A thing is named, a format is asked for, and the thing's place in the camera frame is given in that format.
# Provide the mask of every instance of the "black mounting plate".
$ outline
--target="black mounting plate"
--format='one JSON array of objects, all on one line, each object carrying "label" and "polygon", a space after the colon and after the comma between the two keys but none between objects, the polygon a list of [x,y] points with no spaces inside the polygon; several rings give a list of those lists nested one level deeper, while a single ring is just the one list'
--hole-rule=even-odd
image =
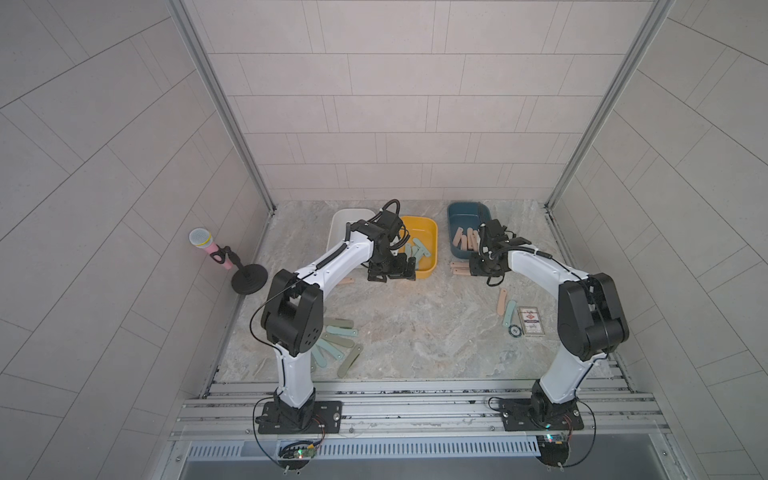
[{"label": "black mounting plate", "polygon": [[[498,409],[502,411],[502,422],[505,432],[550,432],[553,430],[569,430],[568,422],[564,415],[551,419],[549,427],[546,424],[537,423],[531,417],[531,401],[529,399],[500,399]],[[569,412],[573,430],[583,430],[584,422],[581,414]]]},{"label": "black mounting plate", "polygon": [[[320,417],[323,428],[328,433],[339,433],[341,428],[341,402],[320,402],[315,401],[315,408],[312,411],[313,416]],[[334,420],[333,415],[338,413],[339,419]],[[277,411],[275,402],[267,402],[264,405],[264,410],[261,412],[261,423],[259,423],[260,435],[293,435],[296,433],[301,434],[317,434],[323,433],[323,428],[317,424],[317,422],[310,422],[309,426],[304,430],[297,431],[293,429],[293,426],[288,422],[281,421],[280,413]]]}]

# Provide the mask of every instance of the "tile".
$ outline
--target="tile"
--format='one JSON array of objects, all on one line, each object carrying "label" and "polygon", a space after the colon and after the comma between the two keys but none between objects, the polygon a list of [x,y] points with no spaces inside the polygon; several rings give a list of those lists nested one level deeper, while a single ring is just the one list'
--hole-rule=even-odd
[{"label": "tile", "polygon": [[123,223],[141,237],[143,241],[147,242],[147,245],[152,247],[154,251],[160,255],[163,254],[168,246],[168,242],[145,219],[141,218],[141,215],[137,214],[136,210],[131,208],[123,217]]},{"label": "tile", "polygon": [[637,341],[696,453],[721,452],[738,445],[718,404],[667,323],[662,320],[645,329],[637,335]]},{"label": "tile", "polygon": [[350,95],[346,55],[240,54],[254,95]]},{"label": "tile", "polygon": [[157,346],[163,346],[165,337],[168,334],[168,332],[145,319],[133,310],[128,312],[121,326],[134,335],[140,336],[141,338],[147,340],[149,343]]},{"label": "tile", "polygon": [[641,72],[632,76],[615,110],[673,167],[710,127],[710,122]]},{"label": "tile", "polygon": [[434,164],[431,187],[495,187],[499,164]]},{"label": "tile", "polygon": [[362,200],[364,198],[362,188],[294,188],[285,192],[290,195],[291,200]]},{"label": "tile", "polygon": [[468,145],[469,134],[386,135],[387,161],[391,164],[460,164]]},{"label": "tile", "polygon": [[571,251],[574,266],[583,269],[584,266],[588,265],[590,262],[594,262],[592,252],[589,251],[587,244],[584,242],[584,238],[581,237],[581,232],[578,231],[576,223],[574,222],[566,203],[564,201],[557,202],[554,206],[553,213],[554,219],[568,243],[568,249]]},{"label": "tile", "polygon": [[517,188],[507,187],[449,187],[443,189],[443,200],[511,200]]},{"label": "tile", "polygon": [[88,54],[48,0],[25,0],[25,3],[75,65],[88,60]]},{"label": "tile", "polygon": [[695,367],[744,351],[739,336],[662,236],[638,253],[632,266]]},{"label": "tile", "polygon": [[183,81],[136,117],[108,146],[148,187],[204,121],[192,89]]},{"label": "tile", "polygon": [[445,53],[540,53],[556,8],[555,2],[452,2]]},{"label": "tile", "polygon": [[572,55],[466,57],[462,95],[556,95],[573,60]]},{"label": "tile", "polygon": [[366,188],[366,200],[440,200],[443,197],[442,188]]},{"label": "tile", "polygon": [[51,5],[91,57],[168,17],[165,5],[151,0],[51,0]]},{"label": "tile", "polygon": [[0,237],[35,209],[69,174],[0,115]]},{"label": "tile", "polygon": [[560,42],[560,35],[563,33],[563,27],[571,13],[573,2],[558,2],[558,7],[554,11],[554,17],[547,30],[547,39],[544,41],[544,47],[541,53],[554,53]]},{"label": "tile", "polygon": [[351,188],[420,187],[422,166],[419,164],[347,165],[346,177]]},{"label": "tile", "polygon": [[221,165],[224,158],[232,151],[232,140],[218,114],[211,115],[200,127],[198,133],[203,138],[208,151],[214,157],[216,165]]},{"label": "tile", "polygon": [[594,207],[587,192],[578,182],[570,182],[563,192],[562,202],[568,207],[573,217],[574,224],[580,233],[583,233],[598,217],[598,209]]},{"label": "tile", "polygon": [[71,175],[0,242],[0,318],[37,327],[142,191],[106,148]]},{"label": "tile", "polygon": [[0,371],[11,361],[27,341],[31,332],[12,323],[0,320]]},{"label": "tile", "polygon": [[214,67],[221,88],[227,95],[252,95],[245,77],[245,71],[240,63],[240,56],[235,53],[209,54],[210,63]]},{"label": "tile", "polygon": [[650,2],[574,2],[555,53],[623,54]]},{"label": "tile", "polygon": [[659,229],[656,228],[656,225],[649,225],[648,228],[643,230],[643,233],[632,240],[632,243],[624,249],[624,255],[626,255],[629,260],[632,260],[635,255],[643,251],[643,249],[659,235],[661,235],[661,233],[659,232]]},{"label": "tile", "polygon": [[245,165],[233,149],[197,199],[216,225],[222,224],[248,179]]},{"label": "tile", "polygon": [[307,164],[376,163],[374,134],[300,134],[299,143]]},{"label": "tile", "polygon": [[141,195],[134,210],[170,242],[211,175],[199,150],[188,141]]},{"label": "tile", "polygon": [[622,249],[650,225],[650,218],[607,164],[585,188]]},{"label": "tile", "polygon": [[157,435],[121,430],[112,445],[97,480],[131,480],[141,478]]},{"label": "tile", "polygon": [[160,95],[136,49],[124,41],[23,100],[76,154],[89,158]]},{"label": "tile", "polygon": [[0,408],[0,464],[8,478],[27,478],[60,418]]},{"label": "tile", "polygon": [[6,372],[80,391],[159,258],[138,235],[118,225]]},{"label": "tile", "polygon": [[339,180],[333,165],[265,165],[263,171],[273,188],[336,188]]},{"label": "tile", "polygon": [[760,364],[755,360],[755,357],[747,351],[737,353],[736,355],[717,360],[716,362],[698,368],[699,376],[704,381],[704,385],[707,386],[726,382],[727,380],[760,372],[762,370]]},{"label": "tile", "polygon": [[758,263],[710,292],[710,297],[736,330],[763,368],[768,366],[768,348],[761,341],[766,328],[766,296],[762,283],[768,280],[768,265]]},{"label": "tile", "polygon": [[23,101],[17,100],[6,105],[0,110],[24,135],[30,138],[61,168],[73,174],[82,164],[83,160],[72,151],[66,143],[61,141],[53,131],[30,110]]},{"label": "tile", "polygon": [[587,245],[600,271],[610,275],[616,282],[621,307],[627,319],[635,318],[654,305],[654,299],[646,289],[647,285],[643,284],[607,225],[598,228],[592,238],[587,240]]},{"label": "tile", "polygon": [[538,97],[525,97],[523,108],[520,110],[520,117],[518,117],[518,123],[515,125],[515,131],[525,131],[528,128],[528,122],[531,121],[531,115],[533,109],[536,108],[536,101]]},{"label": "tile", "polygon": [[768,65],[741,55],[697,109],[760,158],[768,158],[768,140],[760,127],[768,121],[766,82]]},{"label": "tile", "polygon": [[766,415],[760,406],[768,399],[768,376],[765,372],[753,373],[713,385],[710,392],[733,426],[757,470],[765,476],[768,472],[768,458],[765,455],[765,441],[768,435],[765,430],[755,429],[754,426],[764,425],[766,421]]},{"label": "tile", "polygon": [[711,0],[696,18],[693,28],[762,62],[767,62],[766,15],[768,5],[760,0]]},{"label": "tile", "polygon": [[648,142],[612,111],[593,146],[619,180],[625,181],[648,151]]},{"label": "tile", "polygon": [[244,134],[243,136],[257,164],[295,163],[286,134]]},{"label": "tile", "polygon": [[756,475],[757,469],[744,450],[702,453],[699,460],[710,475]]},{"label": "tile", "polygon": [[562,165],[514,164],[507,187],[551,188],[558,182]]},{"label": "tile", "polygon": [[526,131],[579,134],[599,103],[600,97],[539,97]]},{"label": "tile", "polygon": [[119,329],[30,478],[94,478],[120,433],[158,350],[133,333]]},{"label": "tile", "polygon": [[[340,98],[349,97],[336,99],[337,111],[341,111]],[[320,97],[237,97],[237,105],[245,119],[246,133],[328,131]]]},{"label": "tile", "polygon": [[408,132],[425,129],[427,97],[356,95],[335,97],[334,100],[342,132]]},{"label": "tile", "polygon": [[149,45],[147,45],[147,41],[144,40],[144,37],[141,36],[141,33],[137,33],[128,40],[130,40],[131,45],[136,48],[136,52],[138,52],[141,60],[144,62],[144,65],[146,65],[147,70],[149,70],[157,86],[163,91],[163,93],[169,91],[173,85],[170,84],[168,77],[166,77],[165,73],[163,73],[163,69],[160,67],[160,64],[157,63],[157,59],[154,57],[152,50],[149,49]]},{"label": "tile", "polygon": [[605,94],[623,59],[623,55],[574,55],[558,94]]},{"label": "tile", "polygon": [[749,245],[713,266],[706,273],[698,277],[699,283],[705,291],[711,292],[723,283],[746,272],[763,259],[752,250]]},{"label": "tile", "polygon": [[445,40],[448,35],[448,15],[451,2],[435,2],[435,21],[432,30],[432,53],[445,53]]},{"label": "tile", "polygon": [[768,168],[738,143],[711,129],[678,165],[679,172],[717,213],[762,257],[768,238],[760,225],[768,221],[762,206]]},{"label": "tile", "polygon": [[652,147],[649,147],[640,161],[637,162],[637,165],[635,165],[634,168],[632,168],[632,171],[627,175],[627,178],[624,179],[624,186],[632,190],[632,187],[634,187],[637,184],[637,181],[645,175],[645,172],[657,158],[659,158],[659,154]]},{"label": "tile", "polygon": [[141,36],[152,50],[171,85],[180,82],[194,71],[192,57],[172,19],[166,18],[157,25],[152,25],[141,32]]},{"label": "tile", "polygon": [[633,332],[635,332],[635,335],[642,332],[649,326],[655,325],[656,322],[661,320],[663,317],[661,316],[661,311],[659,311],[659,307],[652,306],[650,309],[642,312],[637,317],[630,319],[629,327],[632,329]]},{"label": "tile", "polygon": [[306,30],[310,35],[312,53],[325,53],[326,41],[323,38],[323,26],[320,24],[320,12],[316,0],[303,0]]},{"label": "tile", "polygon": [[513,132],[524,101],[525,97],[441,97],[437,131]]},{"label": "tile", "polygon": [[717,85],[730,66],[733,65],[736,59],[740,56],[741,53],[738,51],[733,50],[731,47],[725,47],[725,50],[720,54],[720,57],[717,58],[699,84],[696,85],[694,90],[688,95],[688,98],[685,99],[685,103],[693,109],[699,108],[699,105],[701,105],[704,98],[710,94],[715,85]]},{"label": "tile", "polygon": [[430,53],[435,4],[319,2],[328,53]]},{"label": "tile", "polygon": [[685,100],[723,53],[725,45],[676,22],[665,22],[639,69]]},{"label": "tile", "polygon": [[189,232],[199,226],[200,220],[194,214],[187,215],[131,307],[166,331],[173,326],[197,271],[207,256],[189,241]]},{"label": "tile", "polygon": [[216,111],[216,105],[214,105],[214,100],[210,97],[210,92],[203,84],[203,79],[200,76],[200,72],[195,71],[189,74],[187,77],[187,83],[192,89],[192,92],[197,99],[197,103],[200,104],[200,108],[203,109],[203,113],[206,116],[211,116]]},{"label": "tile", "polygon": [[158,415],[169,413],[213,307],[199,290],[190,289],[134,408]]},{"label": "tile", "polygon": [[[224,219],[221,230],[219,230],[219,233],[214,239],[220,247],[230,247],[233,251],[238,252],[240,249],[240,241],[243,239],[246,227],[246,223],[233,208],[227,214],[227,218]],[[203,260],[203,265],[200,267],[199,275],[218,291],[222,288],[228,288],[228,286],[224,286],[224,279],[229,273],[230,272],[223,268],[219,263],[216,263],[214,259],[206,256],[205,260]],[[203,290],[198,290],[200,293],[206,293]],[[213,299],[210,297],[208,298],[212,302],[216,301],[216,297]]]},{"label": "tile", "polygon": [[0,375],[0,406],[63,417],[78,394],[10,375]]},{"label": "tile", "polygon": [[195,1],[216,53],[311,53],[302,2]]},{"label": "tile", "polygon": [[0,105],[71,68],[74,63],[22,0],[0,8]]},{"label": "tile", "polygon": [[464,68],[462,55],[349,55],[355,95],[458,95]]},{"label": "tile", "polygon": [[744,247],[744,240],[672,168],[658,158],[632,195],[694,276]]},{"label": "tile", "polygon": [[123,429],[149,433],[150,435],[159,435],[164,423],[165,415],[131,409],[131,413],[129,413],[128,417],[125,419]]}]

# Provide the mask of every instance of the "plastic bin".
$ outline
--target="plastic bin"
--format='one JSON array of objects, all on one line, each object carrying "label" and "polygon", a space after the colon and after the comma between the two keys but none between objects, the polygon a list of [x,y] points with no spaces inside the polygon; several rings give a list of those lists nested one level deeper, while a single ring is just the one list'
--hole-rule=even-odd
[{"label": "plastic bin", "polygon": [[468,228],[477,230],[480,223],[490,221],[490,219],[491,211],[479,202],[455,202],[448,205],[448,242],[451,244],[451,253],[454,257],[467,260],[472,253],[470,250],[462,250],[453,246],[456,230],[461,227],[466,234]]},{"label": "plastic bin", "polygon": [[[400,218],[411,234],[411,240],[408,240],[408,243],[414,245],[413,239],[418,238],[432,254],[431,257],[422,257],[419,265],[416,265],[416,279],[423,280],[432,275],[437,265],[437,223],[427,217],[403,215]],[[398,250],[398,252],[404,251],[406,251],[405,247]]]}]

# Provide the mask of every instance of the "marble table surface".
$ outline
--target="marble table surface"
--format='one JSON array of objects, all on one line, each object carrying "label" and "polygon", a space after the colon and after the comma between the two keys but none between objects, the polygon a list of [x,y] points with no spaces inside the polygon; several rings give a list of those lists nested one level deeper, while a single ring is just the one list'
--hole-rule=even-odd
[{"label": "marble table surface", "polygon": [[[528,238],[540,249],[562,256],[545,219],[543,206],[533,200],[483,202],[509,230]],[[272,220],[257,262],[271,276],[280,269],[294,271],[320,257],[333,214],[343,208],[378,210],[384,202],[289,201],[282,202]],[[353,363],[349,379],[537,379],[549,367],[560,345],[556,330],[557,303],[528,278],[508,272],[497,287],[484,277],[453,276],[448,239],[449,202],[404,200],[401,215],[432,218],[439,229],[438,261],[424,280],[366,281],[366,270],[355,269],[355,282],[337,286],[325,302],[326,317],[351,319],[359,331],[356,342],[363,351]],[[499,290],[519,306],[535,306],[541,314],[544,336],[513,338],[496,314]],[[253,311],[266,299],[268,287],[243,302],[223,355],[217,382],[266,382],[277,379],[273,349],[258,343],[248,331]],[[261,312],[253,322],[262,339]],[[348,349],[340,347],[344,353]],[[325,354],[326,368],[317,368],[314,379],[335,379],[341,364]],[[590,376],[610,376],[606,365]]]}]

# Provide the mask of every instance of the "wooden stick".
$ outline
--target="wooden stick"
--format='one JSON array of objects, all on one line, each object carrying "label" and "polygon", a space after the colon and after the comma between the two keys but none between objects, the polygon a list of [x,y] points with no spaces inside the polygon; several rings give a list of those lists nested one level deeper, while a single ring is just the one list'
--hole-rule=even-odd
[{"label": "wooden stick", "polygon": [[498,303],[496,304],[496,313],[504,315],[504,310],[507,305],[507,289],[502,288],[498,293]]},{"label": "wooden stick", "polygon": [[456,230],[456,235],[453,236],[453,246],[458,247],[458,244],[462,241],[462,233],[464,233],[464,229],[459,227]]}]

